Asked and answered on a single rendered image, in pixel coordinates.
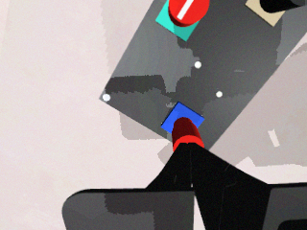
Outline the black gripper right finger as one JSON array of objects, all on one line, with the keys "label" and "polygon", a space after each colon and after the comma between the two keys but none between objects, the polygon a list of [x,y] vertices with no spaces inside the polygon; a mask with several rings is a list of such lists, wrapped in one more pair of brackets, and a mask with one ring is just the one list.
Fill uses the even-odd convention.
[{"label": "black gripper right finger", "polygon": [[307,182],[268,184],[195,142],[187,145],[205,230],[277,230],[283,221],[307,219]]}]

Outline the dark grey board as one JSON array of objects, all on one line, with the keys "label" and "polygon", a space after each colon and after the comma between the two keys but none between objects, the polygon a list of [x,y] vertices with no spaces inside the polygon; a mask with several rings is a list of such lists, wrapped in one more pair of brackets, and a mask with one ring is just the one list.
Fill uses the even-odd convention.
[{"label": "dark grey board", "polygon": [[307,0],[153,0],[99,100],[211,150],[306,33]]}]

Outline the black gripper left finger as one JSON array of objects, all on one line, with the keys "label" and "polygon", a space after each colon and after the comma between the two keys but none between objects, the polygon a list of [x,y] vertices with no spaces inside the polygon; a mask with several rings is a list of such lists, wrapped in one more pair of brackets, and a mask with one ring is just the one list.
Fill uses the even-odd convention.
[{"label": "black gripper left finger", "polygon": [[62,206],[66,230],[194,230],[191,151],[179,143],[146,188],[86,189]]}]

